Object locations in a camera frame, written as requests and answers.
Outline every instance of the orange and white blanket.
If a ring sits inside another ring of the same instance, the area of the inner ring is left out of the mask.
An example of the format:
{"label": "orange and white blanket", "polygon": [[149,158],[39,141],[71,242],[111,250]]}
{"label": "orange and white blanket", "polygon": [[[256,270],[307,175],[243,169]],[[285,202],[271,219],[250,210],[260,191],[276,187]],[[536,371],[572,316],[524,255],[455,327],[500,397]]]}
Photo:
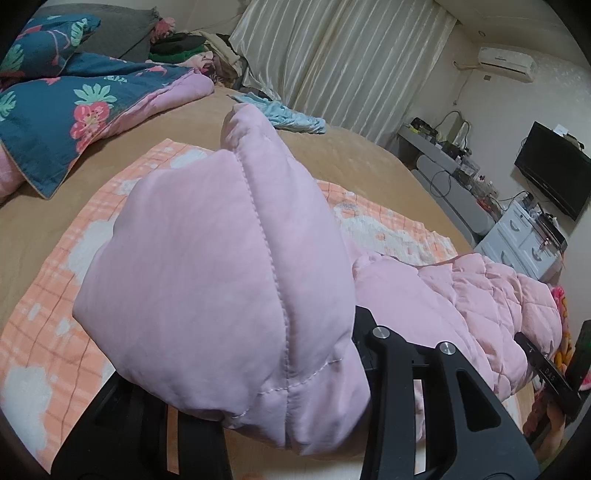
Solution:
{"label": "orange and white blanket", "polygon": [[[113,373],[106,356],[72,318],[73,301],[95,252],[112,236],[115,219],[139,179],[157,168],[182,168],[209,153],[165,140],[107,182],[61,237],[9,318],[0,337],[0,406],[47,471],[73,426]],[[319,186],[341,229],[358,245],[415,265],[457,255],[449,238],[429,232],[422,223],[338,185],[319,181]],[[268,479],[343,478],[344,471],[356,471],[359,476],[361,469],[361,463],[355,461],[318,463],[295,457],[234,432],[228,433],[228,450],[238,478],[252,471]],[[257,467],[251,454],[255,450],[264,455],[260,463],[266,466],[264,471],[254,470]],[[286,470],[288,465],[301,474],[294,476]]]}

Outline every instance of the white curtain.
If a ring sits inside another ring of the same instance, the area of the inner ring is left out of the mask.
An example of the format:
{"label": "white curtain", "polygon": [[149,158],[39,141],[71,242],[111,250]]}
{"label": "white curtain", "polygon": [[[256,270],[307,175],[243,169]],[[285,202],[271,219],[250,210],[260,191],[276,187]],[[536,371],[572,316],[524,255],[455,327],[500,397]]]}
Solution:
{"label": "white curtain", "polygon": [[230,42],[246,85],[384,146],[455,22],[433,0],[253,0]]}

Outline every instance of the gray pillow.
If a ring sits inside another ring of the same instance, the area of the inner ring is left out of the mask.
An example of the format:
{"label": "gray pillow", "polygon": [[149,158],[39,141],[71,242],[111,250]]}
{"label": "gray pillow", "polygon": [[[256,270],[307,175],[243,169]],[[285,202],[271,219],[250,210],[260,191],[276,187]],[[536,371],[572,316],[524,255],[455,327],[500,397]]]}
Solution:
{"label": "gray pillow", "polygon": [[92,14],[100,18],[100,27],[76,51],[128,61],[148,60],[150,32],[159,19],[155,8],[135,10],[116,5],[61,4],[41,7],[33,16],[67,14]]}

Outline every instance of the flat screen tv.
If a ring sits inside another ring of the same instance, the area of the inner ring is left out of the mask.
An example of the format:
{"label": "flat screen tv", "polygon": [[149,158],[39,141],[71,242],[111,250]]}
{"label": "flat screen tv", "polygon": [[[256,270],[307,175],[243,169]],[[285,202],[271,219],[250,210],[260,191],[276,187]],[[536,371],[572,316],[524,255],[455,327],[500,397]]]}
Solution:
{"label": "flat screen tv", "polygon": [[538,122],[515,166],[566,215],[576,220],[591,196],[591,160],[575,145]]}

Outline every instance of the seam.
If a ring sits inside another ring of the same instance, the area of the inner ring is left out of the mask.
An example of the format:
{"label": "seam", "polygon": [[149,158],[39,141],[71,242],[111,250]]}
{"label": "seam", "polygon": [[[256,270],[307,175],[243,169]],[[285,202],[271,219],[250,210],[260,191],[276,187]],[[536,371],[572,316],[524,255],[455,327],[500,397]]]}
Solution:
{"label": "seam", "polygon": [[[291,385],[287,385],[286,387],[281,387],[281,388],[272,388],[270,390],[265,390],[264,392],[259,392],[258,394],[256,394],[257,397],[259,397],[260,395],[265,395],[268,393],[272,393],[272,392],[279,392],[282,390],[289,390],[290,388],[294,388],[294,387],[299,387],[300,385],[303,385],[307,382],[309,382],[310,380],[312,380],[316,375],[318,375],[322,370],[325,369],[325,367],[327,367],[328,365],[331,364],[335,364],[337,362],[340,362],[343,358],[337,358],[336,360],[331,360],[330,362],[325,362],[324,365],[322,365],[322,367],[320,367],[318,370],[316,370],[316,372],[314,372],[313,374],[311,374],[308,378],[302,380],[301,382],[298,383],[294,383]],[[232,420],[235,419],[239,419],[240,417],[243,417],[244,415],[246,415],[248,413],[248,411],[250,410],[250,408],[247,408],[244,412],[242,412],[240,415],[235,415],[233,417],[230,417]]]}
{"label": "seam", "polygon": [[[242,172],[242,177],[244,178],[244,182],[246,183],[246,189],[248,191],[248,196],[251,199],[251,203],[252,203],[252,208],[255,212],[255,216],[256,216],[256,221],[258,222],[259,228],[261,229],[261,234],[263,237],[263,240],[265,242],[265,247],[267,249],[267,253],[269,255],[269,262],[271,263],[271,272],[273,274],[273,282],[275,283],[275,290],[277,292],[277,298],[279,299],[279,303],[281,305],[281,310],[283,311],[283,322],[285,324],[285,354],[284,354],[284,372],[285,372],[285,389],[289,389],[289,368],[290,368],[290,324],[289,324],[289,318],[287,316],[287,309],[285,308],[285,302],[283,301],[283,297],[281,295],[281,290],[279,288],[279,281],[277,280],[277,272],[275,270],[275,264],[273,262],[273,256],[271,254],[271,248],[269,247],[269,242],[267,240],[267,236],[265,234],[265,230],[262,227],[262,223],[261,223],[261,218],[258,214],[258,211],[256,209],[256,204],[255,204],[255,199],[252,195],[252,190],[251,190],[251,185],[248,181],[248,177],[246,176],[246,171],[244,169],[244,164],[241,161],[240,155],[237,151],[234,151],[234,156],[236,157],[236,161],[238,162],[238,164],[240,165],[240,169]],[[284,424],[287,424],[287,417],[288,417],[288,411],[289,411],[289,402],[290,402],[290,396],[289,393],[287,395],[287,399],[285,401],[285,420],[284,420]],[[287,445],[288,443],[288,435],[287,435],[287,429],[285,430],[285,444]]]}

